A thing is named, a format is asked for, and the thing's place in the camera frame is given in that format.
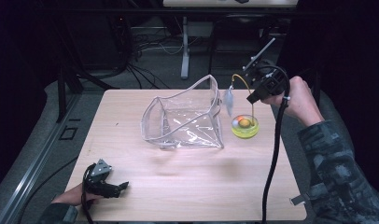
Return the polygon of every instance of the gray floor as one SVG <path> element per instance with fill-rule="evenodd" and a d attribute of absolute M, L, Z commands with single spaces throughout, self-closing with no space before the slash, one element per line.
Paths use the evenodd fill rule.
<path fill-rule="evenodd" d="M 157 34 L 163 35 L 159 29 L 138 29 L 133 30 L 135 34 Z M 190 61 L 189 61 L 189 78 L 183 80 L 180 77 L 182 50 L 180 50 L 180 39 L 165 43 L 165 45 L 149 46 L 142 52 L 142 56 L 138 60 L 132 60 L 131 64 L 139 68 L 147 69 L 152 74 L 144 72 L 143 75 L 136 73 L 142 88 L 149 89 L 152 85 L 144 78 L 147 77 L 152 83 L 161 89 L 186 89 L 201 77 L 207 75 L 208 53 L 206 51 L 207 42 L 202 39 L 194 39 L 190 45 Z M 265 52 L 264 58 L 275 61 L 279 50 L 284 41 L 283 36 L 279 36 L 277 41 Z M 95 76 L 102 76 L 103 72 L 93 72 Z M 228 88 L 231 84 L 230 76 L 217 76 L 218 72 L 212 74 L 218 80 L 218 85 L 221 90 Z M 21 209 L 24 207 L 25 199 L 29 199 L 29 195 L 38 188 L 41 183 L 51 176 L 55 171 L 63 167 L 66 163 L 73 160 L 81 150 L 87 132 L 91 126 L 91 121 L 100 103 L 103 95 L 103 90 L 95 86 L 86 79 L 81 80 L 85 91 L 80 95 L 74 95 L 67 90 L 69 101 L 69 113 L 61 123 L 56 123 L 58 118 L 58 94 L 57 83 L 54 82 L 46 87 L 45 91 L 48 94 L 48 102 L 44 109 L 41 118 L 36 124 L 32 135 L 28 142 L 23 147 L 23 150 L 12 168 L 9 170 L 7 177 L 0 186 L 0 221 L 2 217 L 9 216 L 12 223 L 21 215 Z M 115 77 L 104 78 L 104 82 L 121 89 L 138 89 L 139 82 L 134 75 L 126 70 Z M 323 95 L 321 109 L 327 118 L 339 119 L 336 114 L 331 112 L 332 103 Z M 306 192 L 309 183 L 309 172 L 307 170 L 306 161 L 302 154 L 301 147 L 297 140 L 295 132 L 301 126 L 298 122 L 291 118 L 284 119 L 282 130 L 282 138 L 288 156 L 293 167 L 294 175 L 297 179 L 300 192 Z M 77 130 L 73 139 L 64 140 L 72 134 L 69 131 Z M 30 181 L 29 188 L 31 190 L 23 190 L 25 186 L 21 182 L 25 177 L 29 177 L 27 173 L 32 169 L 37 158 L 43 155 L 44 162 L 41 162 L 40 172 L 33 176 L 33 182 Z M 75 163 L 72 162 L 58 172 L 53 178 L 48 180 L 40 190 L 35 194 L 31 201 L 25 205 L 21 223 L 35 223 L 43 209 L 49 204 L 50 200 L 57 194 L 61 194 Z M 18 201 L 21 196 L 21 202 L 16 207 L 10 206 Z M 276 222 L 276 223 L 310 223 L 313 213 L 307 204 L 308 218 L 301 222 Z"/>

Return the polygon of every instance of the human hand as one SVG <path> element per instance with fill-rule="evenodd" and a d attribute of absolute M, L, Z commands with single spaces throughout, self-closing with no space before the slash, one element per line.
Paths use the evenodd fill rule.
<path fill-rule="evenodd" d="M 285 113 L 298 119 L 306 127 L 323 121 L 324 118 L 318 109 L 315 98 L 308 84 L 301 77 L 293 77 L 290 81 L 290 100 Z M 280 106 L 283 93 L 261 100 L 267 105 Z"/>
<path fill-rule="evenodd" d="M 67 192 L 56 197 L 52 203 L 67 203 L 73 206 L 81 204 L 82 184 L 68 190 Z M 87 201 L 104 198 L 102 195 L 86 193 Z"/>

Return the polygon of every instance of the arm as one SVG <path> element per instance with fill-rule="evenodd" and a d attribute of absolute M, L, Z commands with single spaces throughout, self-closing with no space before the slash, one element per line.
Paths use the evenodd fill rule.
<path fill-rule="evenodd" d="M 379 223 L 379 199 L 358 168 L 352 148 L 329 120 L 324 120 L 306 82 L 290 80 L 290 101 L 286 112 L 297 118 L 305 129 L 299 138 L 311 170 L 308 192 L 315 222 Z M 280 96 L 265 104 L 280 105 Z"/>
<path fill-rule="evenodd" d="M 101 195 L 86 193 L 87 200 L 103 198 Z M 74 223 L 77 217 L 76 206 L 81 204 L 82 184 L 56 197 L 44 210 L 37 223 Z"/>

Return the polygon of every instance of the yellow object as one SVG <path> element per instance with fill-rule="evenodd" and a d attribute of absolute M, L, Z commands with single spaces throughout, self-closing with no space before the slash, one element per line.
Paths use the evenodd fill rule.
<path fill-rule="evenodd" d="M 248 119 L 241 119 L 239 121 L 239 126 L 242 128 L 248 128 L 250 126 L 250 120 Z"/>
<path fill-rule="evenodd" d="M 239 138 L 251 138 L 259 132 L 257 119 L 250 115 L 240 115 L 232 121 L 232 132 Z"/>
<path fill-rule="evenodd" d="M 237 74 L 233 74 L 232 75 L 232 83 L 231 83 L 231 85 L 233 86 L 233 82 L 235 81 L 236 77 L 239 77 L 243 81 L 243 83 L 245 83 L 245 85 L 247 87 L 247 90 L 248 90 L 248 94 L 251 94 L 251 91 L 250 91 L 250 88 L 247 85 L 247 82 L 241 76 L 239 76 Z M 254 105 L 251 105 L 251 116 L 254 118 Z"/>

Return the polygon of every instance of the white desk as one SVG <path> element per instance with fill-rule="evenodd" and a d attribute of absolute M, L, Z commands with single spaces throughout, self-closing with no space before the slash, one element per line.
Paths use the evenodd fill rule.
<path fill-rule="evenodd" d="M 235 0 L 163 0 L 164 7 L 280 7 L 294 8 L 298 0 L 249 0 L 247 3 L 238 3 Z M 188 46 L 188 22 L 183 20 L 183 63 L 181 78 L 189 76 L 190 49 Z"/>
<path fill-rule="evenodd" d="M 161 150 L 144 141 L 140 120 L 152 98 L 178 90 L 106 91 L 67 185 L 82 181 L 86 168 L 104 159 L 113 170 L 106 182 L 129 181 L 119 198 L 91 207 L 95 221 L 239 221 L 261 220 L 261 199 L 274 150 L 274 115 L 255 103 L 259 133 L 239 139 L 232 118 L 221 109 L 223 149 Z M 234 90 L 233 115 L 251 113 L 248 91 Z M 268 197 L 268 220 L 303 220 L 302 204 L 289 198 L 299 190 L 283 144 Z M 79 220 L 86 220 L 82 212 Z"/>

